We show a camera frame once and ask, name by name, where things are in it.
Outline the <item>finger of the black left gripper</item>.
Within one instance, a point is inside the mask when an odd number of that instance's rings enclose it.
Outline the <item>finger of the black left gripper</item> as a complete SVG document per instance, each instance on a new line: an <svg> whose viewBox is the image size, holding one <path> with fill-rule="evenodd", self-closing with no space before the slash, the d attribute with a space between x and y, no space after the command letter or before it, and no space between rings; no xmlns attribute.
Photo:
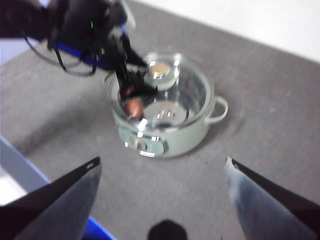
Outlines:
<svg viewBox="0 0 320 240"><path fill-rule="evenodd" d="M137 96L151 95L158 92L157 87L151 86L144 80L148 70L148 65L142 61L139 64L133 64L133 69L128 69L125 61L114 63L120 99L126 101Z"/></svg>
<svg viewBox="0 0 320 240"><path fill-rule="evenodd" d="M138 55L132 49L130 39L125 33L121 35L120 41L121 41L121 47L126 56L126 62L135 66L146 68L147 67L146 62L143 60L143 58L140 55Z"/></svg>

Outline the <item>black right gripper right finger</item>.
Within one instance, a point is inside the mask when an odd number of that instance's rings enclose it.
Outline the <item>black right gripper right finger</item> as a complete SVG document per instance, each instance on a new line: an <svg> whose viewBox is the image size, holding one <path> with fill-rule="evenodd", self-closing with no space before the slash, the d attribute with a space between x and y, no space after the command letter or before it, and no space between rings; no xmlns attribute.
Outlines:
<svg viewBox="0 0 320 240"><path fill-rule="evenodd" d="M228 195L247 240L318 240L320 206L231 157L224 164Z"/></svg>

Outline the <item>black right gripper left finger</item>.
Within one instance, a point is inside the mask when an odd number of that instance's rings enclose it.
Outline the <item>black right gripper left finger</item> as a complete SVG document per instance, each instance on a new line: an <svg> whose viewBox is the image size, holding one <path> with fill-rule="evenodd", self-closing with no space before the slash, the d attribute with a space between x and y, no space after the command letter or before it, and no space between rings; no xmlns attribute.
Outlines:
<svg viewBox="0 0 320 240"><path fill-rule="evenodd" d="M99 157L0 208L2 240L79 240L102 174Z"/></svg>

